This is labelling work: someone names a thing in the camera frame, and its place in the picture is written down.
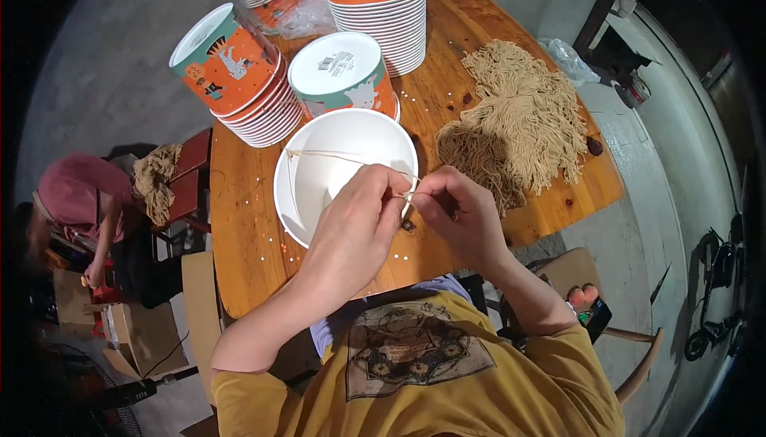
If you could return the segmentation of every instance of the cardboard box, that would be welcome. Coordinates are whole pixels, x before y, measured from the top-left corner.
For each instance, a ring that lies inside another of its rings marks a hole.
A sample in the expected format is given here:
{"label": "cardboard box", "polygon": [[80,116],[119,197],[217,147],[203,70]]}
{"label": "cardboard box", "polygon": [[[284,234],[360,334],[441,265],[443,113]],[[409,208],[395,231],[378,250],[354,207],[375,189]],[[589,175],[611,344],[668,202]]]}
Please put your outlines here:
{"label": "cardboard box", "polygon": [[83,313],[83,306],[91,303],[91,293],[88,288],[83,288],[81,276],[79,272],[53,270],[53,292],[61,329],[90,336],[96,320],[92,313]]}
{"label": "cardboard box", "polygon": [[180,338],[169,302],[154,309],[140,304],[110,305],[102,316],[106,318],[104,334],[115,347],[103,353],[122,374],[140,380],[188,365],[183,346],[176,347]]}
{"label": "cardboard box", "polygon": [[181,258],[181,269],[191,351],[197,361],[205,397],[214,406],[215,401],[210,392],[210,356],[224,327],[218,313],[213,252],[184,255]]}

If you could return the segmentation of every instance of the fingernail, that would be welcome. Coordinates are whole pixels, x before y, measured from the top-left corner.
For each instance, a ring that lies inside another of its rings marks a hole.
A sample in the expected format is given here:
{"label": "fingernail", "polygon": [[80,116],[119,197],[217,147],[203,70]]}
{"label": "fingernail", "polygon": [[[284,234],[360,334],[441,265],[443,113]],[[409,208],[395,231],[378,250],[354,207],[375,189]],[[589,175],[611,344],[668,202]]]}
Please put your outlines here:
{"label": "fingernail", "polygon": [[412,204],[415,205],[415,208],[423,207],[426,204],[426,199],[422,196],[418,196],[417,194],[412,195]]}

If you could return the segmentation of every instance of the wooden table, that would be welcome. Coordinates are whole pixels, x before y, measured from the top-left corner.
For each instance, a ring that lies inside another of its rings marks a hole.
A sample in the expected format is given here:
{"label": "wooden table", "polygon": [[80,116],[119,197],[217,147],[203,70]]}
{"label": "wooden table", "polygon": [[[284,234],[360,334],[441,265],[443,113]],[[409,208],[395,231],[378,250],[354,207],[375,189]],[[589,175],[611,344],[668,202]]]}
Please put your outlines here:
{"label": "wooden table", "polygon": [[[535,39],[490,0],[427,0],[427,8],[426,60],[414,72],[392,80],[400,93],[401,125],[419,138],[416,149],[421,177],[439,166],[434,153],[436,132],[477,103],[474,98],[463,104],[463,97],[473,95],[476,87],[460,63],[464,52],[471,53],[493,38],[510,40],[556,69]],[[272,39],[288,59],[311,40]],[[584,106],[580,114],[588,123],[588,135],[606,145]],[[245,145],[219,122],[213,128],[213,251],[218,289],[231,317],[241,317],[258,306],[300,268],[305,250],[284,232],[272,193],[276,161],[289,138],[258,149]],[[606,146],[599,157],[585,157],[582,172],[578,184],[564,184],[559,176],[551,189],[539,197],[528,197],[527,206],[508,212],[503,230],[513,247],[559,231],[622,197],[622,179]],[[415,229],[396,234],[388,261],[359,296],[401,288],[463,267],[417,213],[411,220]]]}

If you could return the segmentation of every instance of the electric scooter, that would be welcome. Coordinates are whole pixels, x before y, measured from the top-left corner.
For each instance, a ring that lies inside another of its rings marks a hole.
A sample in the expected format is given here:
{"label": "electric scooter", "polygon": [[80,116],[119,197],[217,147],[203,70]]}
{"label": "electric scooter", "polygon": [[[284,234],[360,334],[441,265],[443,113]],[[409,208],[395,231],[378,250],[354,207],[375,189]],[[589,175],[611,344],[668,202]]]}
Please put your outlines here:
{"label": "electric scooter", "polygon": [[706,321],[710,294],[713,289],[728,288],[740,285],[742,270],[744,269],[744,246],[742,244],[742,216],[737,215],[732,220],[732,231],[728,241],[724,242],[715,230],[705,234],[697,250],[699,260],[705,265],[703,279],[705,280],[705,295],[703,296],[703,311],[699,316],[699,330],[686,339],[683,354],[686,360],[697,360],[707,351],[708,346],[715,348],[723,343],[732,333],[734,339],[730,342],[727,354],[734,356],[739,349],[744,328],[744,313],[738,309],[733,315],[726,317],[721,322]]}

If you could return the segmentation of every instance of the graphic print on t-shirt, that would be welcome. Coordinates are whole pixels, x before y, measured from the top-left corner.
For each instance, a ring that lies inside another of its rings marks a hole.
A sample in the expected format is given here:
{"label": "graphic print on t-shirt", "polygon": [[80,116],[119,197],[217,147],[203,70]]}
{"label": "graphic print on t-shirt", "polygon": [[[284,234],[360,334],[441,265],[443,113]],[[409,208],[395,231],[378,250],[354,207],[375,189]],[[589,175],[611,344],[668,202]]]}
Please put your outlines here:
{"label": "graphic print on t-shirt", "polygon": [[478,338],[457,327],[444,306],[399,302],[371,309],[349,329],[346,399],[389,396],[495,366]]}

